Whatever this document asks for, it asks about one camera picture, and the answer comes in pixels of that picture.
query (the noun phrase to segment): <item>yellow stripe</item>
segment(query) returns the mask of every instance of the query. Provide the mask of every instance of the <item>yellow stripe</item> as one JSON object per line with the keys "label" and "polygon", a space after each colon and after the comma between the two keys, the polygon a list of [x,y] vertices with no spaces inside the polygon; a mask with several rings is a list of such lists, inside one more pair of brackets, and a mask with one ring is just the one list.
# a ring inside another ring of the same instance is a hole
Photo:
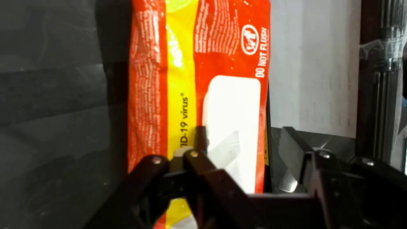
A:
{"label": "yellow stripe", "polygon": [[[199,0],[167,0],[168,42],[168,158],[183,145],[194,145],[196,89],[194,30]],[[175,200],[167,212],[167,228],[190,217],[185,200]]]}

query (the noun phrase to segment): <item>logo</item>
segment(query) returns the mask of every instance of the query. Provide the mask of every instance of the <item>logo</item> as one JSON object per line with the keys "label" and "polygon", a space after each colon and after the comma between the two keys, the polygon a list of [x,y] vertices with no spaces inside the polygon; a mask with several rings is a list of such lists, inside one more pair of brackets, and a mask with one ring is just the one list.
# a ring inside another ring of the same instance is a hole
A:
{"label": "logo", "polygon": [[242,28],[242,50],[246,55],[252,56],[259,49],[259,32],[252,25]]}

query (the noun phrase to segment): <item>dark background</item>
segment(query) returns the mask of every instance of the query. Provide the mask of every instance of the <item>dark background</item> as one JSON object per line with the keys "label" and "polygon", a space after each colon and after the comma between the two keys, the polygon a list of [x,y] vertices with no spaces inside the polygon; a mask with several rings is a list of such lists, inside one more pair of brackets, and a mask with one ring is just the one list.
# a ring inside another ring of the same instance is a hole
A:
{"label": "dark background", "polygon": [[0,0],[0,228],[80,228],[124,177],[130,0]]}

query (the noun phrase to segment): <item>orange package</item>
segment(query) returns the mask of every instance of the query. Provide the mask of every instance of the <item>orange package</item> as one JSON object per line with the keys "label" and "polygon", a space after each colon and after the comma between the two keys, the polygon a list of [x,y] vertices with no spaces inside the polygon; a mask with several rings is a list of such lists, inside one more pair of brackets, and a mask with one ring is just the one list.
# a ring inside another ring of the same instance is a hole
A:
{"label": "orange package", "polygon": [[[262,192],[270,65],[269,0],[133,0],[129,172],[172,158],[205,125],[209,157],[247,192]],[[175,200],[158,227],[191,218]]]}

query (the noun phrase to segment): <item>black machine part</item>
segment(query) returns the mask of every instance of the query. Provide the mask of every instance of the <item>black machine part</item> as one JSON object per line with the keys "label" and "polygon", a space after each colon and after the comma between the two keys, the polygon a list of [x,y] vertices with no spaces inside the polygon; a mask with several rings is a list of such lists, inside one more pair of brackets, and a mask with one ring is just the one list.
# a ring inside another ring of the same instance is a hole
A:
{"label": "black machine part", "polygon": [[295,163],[288,168],[308,194],[247,195],[205,152],[186,149],[172,161],[145,157],[89,220],[87,228],[154,228],[171,200],[183,198],[199,228],[362,229],[407,228],[407,179],[372,158],[341,163],[312,152],[294,129],[285,129]]}

